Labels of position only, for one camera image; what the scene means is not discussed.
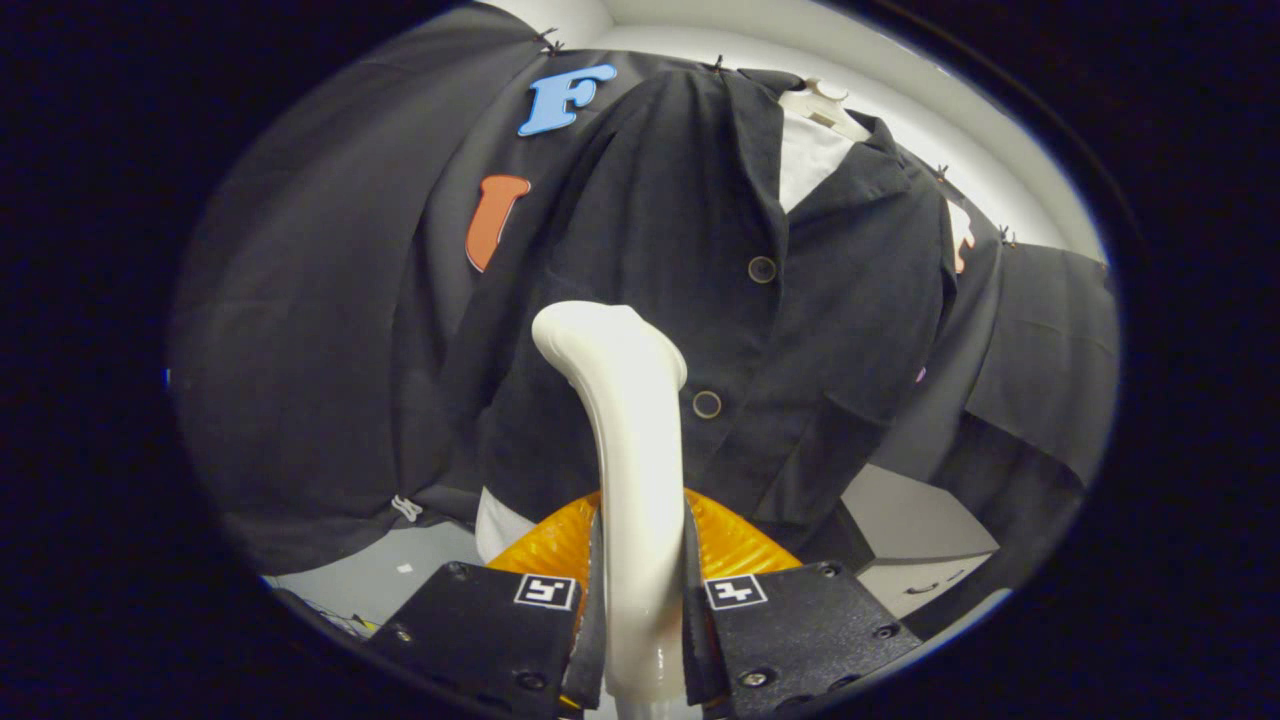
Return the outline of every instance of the jacket button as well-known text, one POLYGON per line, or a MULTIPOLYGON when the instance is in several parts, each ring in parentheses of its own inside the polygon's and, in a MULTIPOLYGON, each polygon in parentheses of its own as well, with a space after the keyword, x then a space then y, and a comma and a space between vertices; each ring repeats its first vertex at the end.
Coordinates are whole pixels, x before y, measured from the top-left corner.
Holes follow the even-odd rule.
POLYGON ((768 284, 773 282, 773 278, 778 277, 778 266, 768 258, 751 258, 751 261, 746 265, 746 274, 751 275, 751 279, 760 284, 768 284))
POLYGON ((719 396, 709 389, 704 389, 694 396, 694 415, 704 420, 710 420, 716 415, 719 415, 721 401, 719 396))

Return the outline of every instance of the jacket collar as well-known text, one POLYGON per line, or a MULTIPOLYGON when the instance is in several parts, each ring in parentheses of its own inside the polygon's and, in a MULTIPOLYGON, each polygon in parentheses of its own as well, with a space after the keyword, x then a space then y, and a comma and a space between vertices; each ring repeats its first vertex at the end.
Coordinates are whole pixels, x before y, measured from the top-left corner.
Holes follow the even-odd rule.
POLYGON ((804 81, 778 70, 726 70, 722 77, 732 108, 739 159, 768 217, 780 260, 786 255, 790 225, 832 213, 847 213, 911 187, 905 172, 906 161, 888 126, 879 118, 845 110, 870 132, 870 137, 854 145, 836 172, 801 200, 788 217, 778 202, 783 117, 778 99, 788 90, 804 87, 804 81))

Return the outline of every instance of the clothes hanger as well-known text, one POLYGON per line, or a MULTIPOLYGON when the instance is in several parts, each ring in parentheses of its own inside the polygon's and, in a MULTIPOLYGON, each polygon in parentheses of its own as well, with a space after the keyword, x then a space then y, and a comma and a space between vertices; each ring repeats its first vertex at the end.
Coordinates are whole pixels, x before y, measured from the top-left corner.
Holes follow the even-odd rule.
POLYGON ((822 78, 808 78, 804 90, 788 90, 778 99, 778 104, 820 126, 829 127, 840 135, 861 142, 872 133, 845 111, 841 100, 849 97, 849 91, 822 78))

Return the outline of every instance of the black blazer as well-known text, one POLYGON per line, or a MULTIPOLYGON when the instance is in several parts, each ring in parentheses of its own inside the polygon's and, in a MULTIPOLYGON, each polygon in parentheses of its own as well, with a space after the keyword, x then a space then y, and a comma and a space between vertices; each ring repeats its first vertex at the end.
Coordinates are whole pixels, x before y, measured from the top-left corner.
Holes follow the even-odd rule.
POLYGON ((672 70, 631 90, 521 200, 449 346, 443 387, 494 496, 539 520, 598 487, 576 393, 530 322, 625 304, 681 348, 687 487, 801 542, 893 421, 955 293, 936 179, 877 118, 790 214, 777 72, 672 70), (777 275, 748 266, 768 258, 777 275), (714 392, 712 419, 692 410, 714 392))

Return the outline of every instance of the cabinet drawer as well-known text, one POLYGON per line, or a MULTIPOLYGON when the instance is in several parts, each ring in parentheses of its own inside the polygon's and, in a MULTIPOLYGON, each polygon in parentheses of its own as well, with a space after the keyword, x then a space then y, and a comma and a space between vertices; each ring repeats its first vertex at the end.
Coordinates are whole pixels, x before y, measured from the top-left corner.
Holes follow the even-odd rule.
POLYGON ((873 562, 858 574, 858 580, 895 618, 902 618, 955 587, 988 557, 989 553, 940 562, 873 562))

